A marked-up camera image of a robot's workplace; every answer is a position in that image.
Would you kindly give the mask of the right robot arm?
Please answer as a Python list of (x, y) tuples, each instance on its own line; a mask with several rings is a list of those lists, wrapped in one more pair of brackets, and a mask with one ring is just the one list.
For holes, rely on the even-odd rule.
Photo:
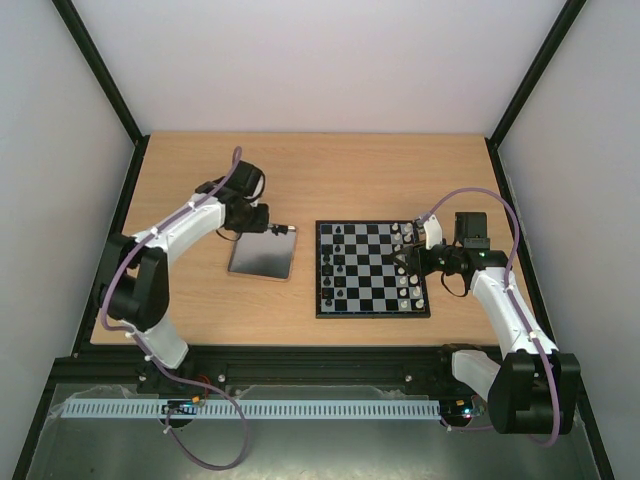
[(436, 367), (445, 390), (469, 386), (487, 404), (492, 427), (501, 434), (545, 435), (554, 440), (573, 427), (581, 373), (575, 355), (562, 353), (541, 329), (520, 293), (512, 259), (494, 250), (483, 212), (455, 215), (453, 243), (438, 219), (412, 222), (416, 240), (397, 250), (393, 261), (413, 280), (438, 273), (458, 275), (486, 313), (502, 360), (458, 345)]

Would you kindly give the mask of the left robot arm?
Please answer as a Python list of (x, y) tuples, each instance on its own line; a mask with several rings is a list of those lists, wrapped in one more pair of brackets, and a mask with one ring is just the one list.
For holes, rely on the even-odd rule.
[(169, 317), (171, 264), (211, 232), (264, 233), (265, 186), (262, 170), (235, 159), (226, 176), (201, 184), (159, 223), (131, 236), (110, 235), (92, 289), (103, 327), (112, 329), (108, 318), (119, 321), (115, 331), (132, 337), (164, 367), (178, 368), (189, 347)]

